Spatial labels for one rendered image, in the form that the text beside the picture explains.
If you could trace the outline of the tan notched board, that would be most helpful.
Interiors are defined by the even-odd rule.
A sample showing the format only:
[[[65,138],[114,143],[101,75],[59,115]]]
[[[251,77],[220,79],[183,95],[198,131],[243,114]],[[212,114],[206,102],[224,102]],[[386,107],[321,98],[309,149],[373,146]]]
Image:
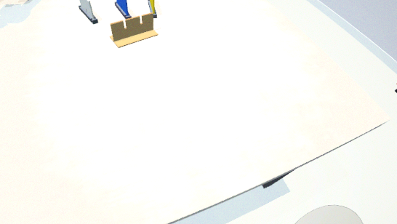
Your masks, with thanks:
[[[110,38],[118,48],[158,35],[154,30],[153,13],[141,15],[141,17],[142,23],[140,23],[140,16],[125,19],[126,28],[123,20],[111,23],[112,36]]]

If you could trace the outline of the blue flat board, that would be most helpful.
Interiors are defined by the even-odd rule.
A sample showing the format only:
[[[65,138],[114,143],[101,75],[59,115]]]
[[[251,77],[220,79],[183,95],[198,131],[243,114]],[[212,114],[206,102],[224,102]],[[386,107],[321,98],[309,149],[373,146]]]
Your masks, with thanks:
[[[121,7],[121,9],[126,13],[126,15],[129,16],[128,15],[127,0],[117,0],[116,3]]]

